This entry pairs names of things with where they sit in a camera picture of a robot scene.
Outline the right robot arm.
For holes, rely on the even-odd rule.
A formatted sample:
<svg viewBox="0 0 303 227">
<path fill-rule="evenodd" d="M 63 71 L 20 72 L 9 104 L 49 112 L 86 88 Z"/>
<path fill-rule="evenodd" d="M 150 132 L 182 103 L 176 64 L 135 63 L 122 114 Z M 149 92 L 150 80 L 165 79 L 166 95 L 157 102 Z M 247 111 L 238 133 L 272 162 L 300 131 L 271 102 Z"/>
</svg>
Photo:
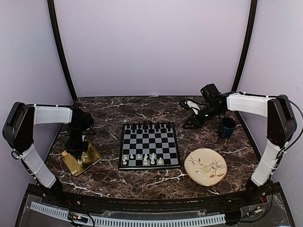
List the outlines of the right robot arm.
<svg viewBox="0 0 303 227">
<path fill-rule="evenodd" d="M 293 112 L 295 106 L 286 95 L 266 96 L 245 92 L 221 93 L 215 84 L 208 84 L 201 89 L 206 102 L 204 108 L 191 99 L 183 99 L 179 105 L 192 114 L 183 124 L 184 129 L 200 129 L 214 117 L 227 111 L 244 112 L 259 115 L 267 119 L 267 144 L 260 162 L 250 181 L 263 186 L 278 168 L 283 154 L 293 145 L 291 139 L 297 129 Z"/>
</svg>

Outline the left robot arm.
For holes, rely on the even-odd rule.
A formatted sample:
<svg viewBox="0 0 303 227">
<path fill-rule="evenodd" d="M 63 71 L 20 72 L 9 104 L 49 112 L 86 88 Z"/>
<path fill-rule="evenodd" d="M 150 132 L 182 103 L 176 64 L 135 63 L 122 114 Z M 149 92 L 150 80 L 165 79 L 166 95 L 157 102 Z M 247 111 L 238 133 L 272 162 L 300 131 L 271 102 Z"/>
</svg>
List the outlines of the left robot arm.
<svg viewBox="0 0 303 227">
<path fill-rule="evenodd" d="M 13 149 L 13 158 L 20 159 L 30 174 L 48 189 L 56 184 L 57 179 L 38 154 L 33 131 L 36 125 L 55 123 L 68 125 L 69 139 L 65 149 L 75 158 L 81 158 L 89 148 L 83 132 L 93 125 L 93 119 L 90 113 L 78 107 L 15 102 L 2 130 L 3 138 Z"/>
</svg>

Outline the white chess king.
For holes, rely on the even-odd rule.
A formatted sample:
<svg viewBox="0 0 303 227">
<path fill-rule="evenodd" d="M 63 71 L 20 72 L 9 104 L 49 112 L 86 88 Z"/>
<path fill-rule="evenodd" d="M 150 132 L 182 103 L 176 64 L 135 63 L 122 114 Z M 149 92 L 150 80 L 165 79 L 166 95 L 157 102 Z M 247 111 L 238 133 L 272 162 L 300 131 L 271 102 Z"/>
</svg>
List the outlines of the white chess king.
<svg viewBox="0 0 303 227">
<path fill-rule="evenodd" d="M 148 165 L 148 160 L 146 158 L 143 159 L 143 164 Z"/>
</svg>

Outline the black grey chessboard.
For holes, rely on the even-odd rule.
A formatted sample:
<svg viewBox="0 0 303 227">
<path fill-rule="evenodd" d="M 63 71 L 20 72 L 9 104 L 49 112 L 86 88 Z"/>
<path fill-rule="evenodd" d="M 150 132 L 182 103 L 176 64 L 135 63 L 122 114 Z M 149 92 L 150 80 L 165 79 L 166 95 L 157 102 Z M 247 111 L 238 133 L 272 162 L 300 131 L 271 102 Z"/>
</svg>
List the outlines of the black grey chessboard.
<svg viewBox="0 0 303 227">
<path fill-rule="evenodd" d="M 148 165 L 143 164 L 145 154 L 148 155 Z M 122 163 L 123 155 L 127 155 L 126 165 Z M 161 166 L 158 165 L 160 157 L 163 159 L 163 165 Z M 151 160 L 155 161 L 154 165 L 150 164 Z M 181 168 L 174 123 L 144 121 L 123 124 L 118 162 L 119 170 L 174 168 Z"/>
</svg>

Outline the gold square tray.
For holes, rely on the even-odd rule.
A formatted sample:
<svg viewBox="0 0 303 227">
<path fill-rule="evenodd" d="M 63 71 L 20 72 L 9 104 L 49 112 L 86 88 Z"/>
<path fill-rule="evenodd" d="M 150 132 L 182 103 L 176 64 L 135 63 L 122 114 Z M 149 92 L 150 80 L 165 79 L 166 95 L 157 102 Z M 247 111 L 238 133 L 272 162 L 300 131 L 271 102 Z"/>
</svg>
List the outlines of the gold square tray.
<svg viewBox="0 0 303 227">
<path fill-rule="evenodd" d="M 66 149 L 61 157 L 73 176 L 78 176 L 101 160 L 100 152 L 88 140 L 84 139 L 80 150 Z"/>
</svg>

